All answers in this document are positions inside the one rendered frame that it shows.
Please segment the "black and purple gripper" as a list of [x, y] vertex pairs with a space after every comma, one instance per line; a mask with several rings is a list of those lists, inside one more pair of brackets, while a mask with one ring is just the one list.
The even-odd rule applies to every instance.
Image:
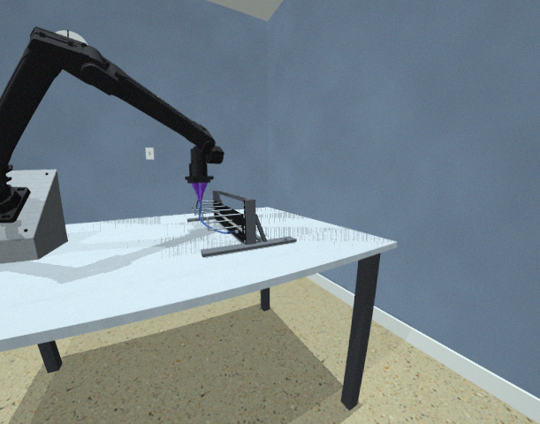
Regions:
[[[198, 201], [200, 201], [200, 198], [202, 201], [202, 197], [206, 189], [207, 183], [210, 183], [210, 180], [214, 178], [213, 176], [207, 176], [206, 162], [201, 162], [201, 164], [198, 164], [198, 162], [191, 163], [191, 172], [192, 172], [192, 177], [186, 177], [187, 183], [201, 183], [200, 186], [199, 184], [192, 184], [192, 185], [194, 187], [195, 192], [197, 193]], [[202, 180], [202, 179], [208, 179], [208, 180]]]

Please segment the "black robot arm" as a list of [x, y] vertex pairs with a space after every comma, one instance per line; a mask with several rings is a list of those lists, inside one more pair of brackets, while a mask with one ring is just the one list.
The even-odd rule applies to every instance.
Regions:
[[12, 179], [6, 176], [12, 171], [8, 163], [31, 117], [62, 69], [131, 104], [195, 144], [191, 162], [206, 162], [207, 176], [207, 163], [223, 161], [224, 151], [215, 146], [205, 127], [132, 79], [94, 47], [38, 26], [34, 27], [27, 45], [0, 97], [0, 223], [14, 223], [31, 193], [27, 187], [6, 184]]

